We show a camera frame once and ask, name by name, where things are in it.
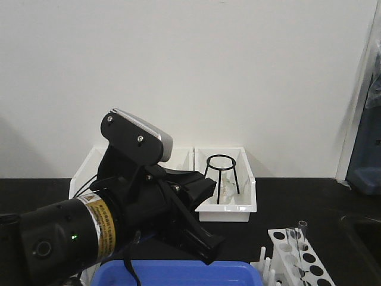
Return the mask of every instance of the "wire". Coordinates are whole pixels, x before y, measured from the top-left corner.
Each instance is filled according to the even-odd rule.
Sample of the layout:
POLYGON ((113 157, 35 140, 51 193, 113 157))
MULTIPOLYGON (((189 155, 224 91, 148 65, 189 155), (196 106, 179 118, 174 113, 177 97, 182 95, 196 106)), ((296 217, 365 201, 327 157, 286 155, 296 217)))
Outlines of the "wire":
POLYGON ((78 193, 75 197, 73 198, 77 198, 79 197, 80 195, 83 195, 84 192, 86 192, 88 189, 90 189, 90 187, 87 187, 86 189, 84 189, 82 192, 78 193))
POLYGON ((92 176, 91 179, 89 179, 86 183, 84 183, 80 188, 79 190, 73 195, 73 198, 76 198, 80 195, 82 195, 85 191, 87 191, 89 189, 89 187, 87 187, 85 190, 82 191, 82 189, 89 183, 91 182, 94 178, 96 177, 96 175, 92 176))

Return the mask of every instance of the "screw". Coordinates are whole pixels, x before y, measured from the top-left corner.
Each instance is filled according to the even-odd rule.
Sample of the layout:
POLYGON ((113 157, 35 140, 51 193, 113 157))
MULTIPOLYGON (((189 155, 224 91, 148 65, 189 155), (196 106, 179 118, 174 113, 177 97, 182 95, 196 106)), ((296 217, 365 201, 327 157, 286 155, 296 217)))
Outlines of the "screw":
POLYGON ((179 192, 179 191, 180 191, 180 187, 179 187, 178 185, 173 185, 173 186, 172 186, 172 189, 173 189, 173 191, 175 191, 175 192, 179 192))

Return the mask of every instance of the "white test tube rack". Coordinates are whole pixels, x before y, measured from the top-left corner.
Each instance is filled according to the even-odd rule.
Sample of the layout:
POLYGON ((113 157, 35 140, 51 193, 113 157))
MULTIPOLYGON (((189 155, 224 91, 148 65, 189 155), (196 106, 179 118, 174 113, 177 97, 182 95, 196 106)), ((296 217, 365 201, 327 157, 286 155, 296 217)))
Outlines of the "white test tube rack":
POLYGON ((268 235, 274 244, 272 259, 265 259, 266 248, 262 247, 259 261, 250 263, 261 274, 264 286, 335 286, 307 239, 298 250, 288 243, 286 229, 269 229, 268 235))

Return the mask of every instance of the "yellow warning label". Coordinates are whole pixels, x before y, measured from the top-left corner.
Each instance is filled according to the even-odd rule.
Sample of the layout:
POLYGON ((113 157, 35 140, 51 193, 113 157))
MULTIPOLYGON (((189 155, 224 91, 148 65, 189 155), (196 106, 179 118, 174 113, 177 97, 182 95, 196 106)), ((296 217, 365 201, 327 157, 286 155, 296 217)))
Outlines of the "yellow warning label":
POLYGON ((78 198, 90 211, 98 235, 98 259, 111 255, 115 250, 116 235, 113 217, 106 203, 97 194, 78 198))

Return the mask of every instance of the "black table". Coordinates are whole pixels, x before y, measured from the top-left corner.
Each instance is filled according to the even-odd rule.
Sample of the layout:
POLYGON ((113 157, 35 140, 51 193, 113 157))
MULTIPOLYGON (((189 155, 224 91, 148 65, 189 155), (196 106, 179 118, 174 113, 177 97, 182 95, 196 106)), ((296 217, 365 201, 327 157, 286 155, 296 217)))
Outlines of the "black table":
MULTIPOLYGON (((24 213, 65 200, 69 179, 0 179, 0 212, 24 213)), ((368 197, 322 178, 258 178, 257 209, 248 223, 202 223, 226 241, 218 260, 257 261, 261 246, 271 257, 268 229, 308 222, 307 237, 337 286, 376 285, 375 278, 339 225, 343 215, 381 217, 381 198, 368 197)), ((195 259, 182 251, 149 240, 138 245, 133 259, 195 259)))

